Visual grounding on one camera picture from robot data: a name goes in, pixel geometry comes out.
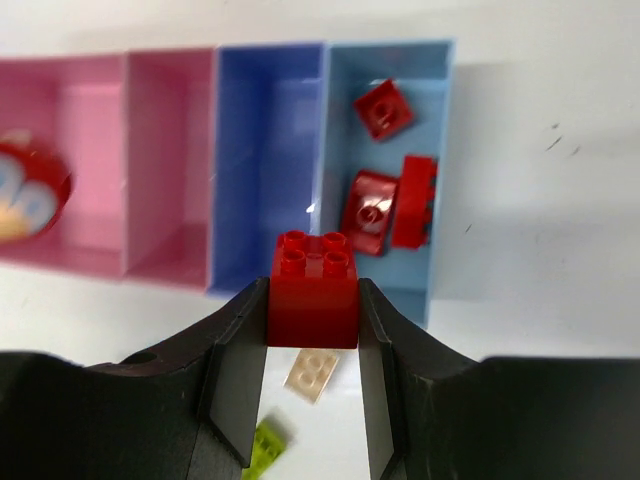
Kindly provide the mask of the green square lego brick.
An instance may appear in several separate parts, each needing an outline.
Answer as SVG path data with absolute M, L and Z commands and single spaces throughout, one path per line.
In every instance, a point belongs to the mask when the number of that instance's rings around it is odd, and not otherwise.
M 283 415 L 266 415 L 254 434 L 251 461 L 243 479 L 259 479 L 295 442 L 294 425 Z

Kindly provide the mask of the narrow pink container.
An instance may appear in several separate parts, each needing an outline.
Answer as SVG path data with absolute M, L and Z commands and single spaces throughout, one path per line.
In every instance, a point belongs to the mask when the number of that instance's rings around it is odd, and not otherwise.
M 126 61 L 126 226 L 130 278 L 208 282 L 215 52 L 138 50 Z

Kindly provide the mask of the red square lego brick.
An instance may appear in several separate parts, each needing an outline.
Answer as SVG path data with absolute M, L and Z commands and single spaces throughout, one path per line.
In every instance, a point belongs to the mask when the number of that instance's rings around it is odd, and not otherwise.
M 267 344 L 354 349 L 359 285 L 346 236 L 291 230 L 279 236 L 269 285 Z

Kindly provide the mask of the red arch lego brick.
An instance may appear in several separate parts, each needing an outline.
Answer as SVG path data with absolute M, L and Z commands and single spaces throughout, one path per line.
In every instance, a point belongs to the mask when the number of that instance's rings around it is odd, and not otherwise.
M 349 190 L 340 232 L 355 251 L 382 256 L 391 222 L 398 179 L 372 170 L 360 170 Z

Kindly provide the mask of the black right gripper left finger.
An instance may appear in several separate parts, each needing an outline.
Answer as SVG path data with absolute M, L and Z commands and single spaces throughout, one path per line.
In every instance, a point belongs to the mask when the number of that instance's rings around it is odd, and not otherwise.
M 250 463 L 269 282 L 119 363 L 1 356 L 5 479 L 237 479 Z

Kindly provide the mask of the red curved lego piece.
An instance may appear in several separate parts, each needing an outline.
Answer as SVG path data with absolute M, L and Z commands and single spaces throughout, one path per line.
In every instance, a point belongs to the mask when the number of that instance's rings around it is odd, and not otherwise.
M 392 247 L 415 250 L 428 242 L 437 173 L 433 157 L 405 156 L 396 196 Z

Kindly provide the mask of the large pink container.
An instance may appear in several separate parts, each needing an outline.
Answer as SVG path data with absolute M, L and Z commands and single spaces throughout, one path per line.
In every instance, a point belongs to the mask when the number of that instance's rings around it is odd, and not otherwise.
M 118 54 L 2 60 L 2 131 L 29 131 L 60 153 L 73 174 L 61 219 L 35 239 L 2 247 L 2 260 L 120 275 L 126 80 Z

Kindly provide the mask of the dark blue container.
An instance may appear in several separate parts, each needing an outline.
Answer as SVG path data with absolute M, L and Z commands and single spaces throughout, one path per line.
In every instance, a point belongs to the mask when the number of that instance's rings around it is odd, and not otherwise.
M 217 52 L 209 286 L 234 294 L 271 271 L 280 234 L 312 228 L 321 43 Z

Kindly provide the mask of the beige lego brick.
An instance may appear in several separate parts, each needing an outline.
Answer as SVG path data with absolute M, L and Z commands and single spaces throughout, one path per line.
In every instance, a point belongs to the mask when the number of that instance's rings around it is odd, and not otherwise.
M 316 404 L 340 361 L 334 349 L 302 348 L 284 381 L 284 387 L 310 404 Z

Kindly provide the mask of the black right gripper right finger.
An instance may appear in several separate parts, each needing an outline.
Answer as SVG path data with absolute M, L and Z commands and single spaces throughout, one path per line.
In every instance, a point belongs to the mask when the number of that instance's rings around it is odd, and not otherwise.
M 472 360 L 360 290 L 359 362 L 374 479 L 635 479 L 635 359 Z

